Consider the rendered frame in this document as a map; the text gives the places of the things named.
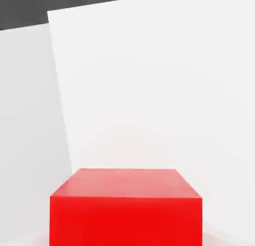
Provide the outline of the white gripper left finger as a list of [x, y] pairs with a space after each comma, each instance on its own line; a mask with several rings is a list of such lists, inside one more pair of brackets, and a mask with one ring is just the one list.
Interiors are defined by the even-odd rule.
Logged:
[[11, 246], [49, 246], [49, 233], [24, 235], [11, 243]]

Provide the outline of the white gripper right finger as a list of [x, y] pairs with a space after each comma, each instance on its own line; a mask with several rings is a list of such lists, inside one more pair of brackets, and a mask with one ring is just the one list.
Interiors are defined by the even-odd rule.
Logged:
[[217, 230], [208, 222], [204, 221], [203, 246], [255, 246], [255, 243], [251, 243], [224, 231]]

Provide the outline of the small red cube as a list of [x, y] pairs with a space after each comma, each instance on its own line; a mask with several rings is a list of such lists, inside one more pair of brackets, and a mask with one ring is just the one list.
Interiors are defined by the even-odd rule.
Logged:
[[202, 246], [202, 227], [175, 169], [81, 168], [50, 196], [49, 246]]

